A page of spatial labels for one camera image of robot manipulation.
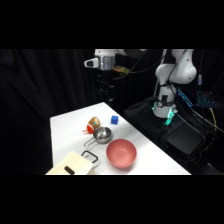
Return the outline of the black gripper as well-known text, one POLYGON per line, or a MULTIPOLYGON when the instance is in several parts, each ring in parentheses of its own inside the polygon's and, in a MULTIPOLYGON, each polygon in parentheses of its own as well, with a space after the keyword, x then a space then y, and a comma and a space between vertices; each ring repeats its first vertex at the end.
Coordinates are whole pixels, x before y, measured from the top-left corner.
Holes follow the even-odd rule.
MULTIPOLYGON (((97 73, 97 81, 99 84, 102 84, 107 88, 109 88, 107 92, 108 101, 113 101, 114 100, 114 87, 112 85, 113 73, 111 71, 99 70, 97 73)), ((99 98, 102 101, 106 100, 106 92, 103 88, 100 89, 99 98)))

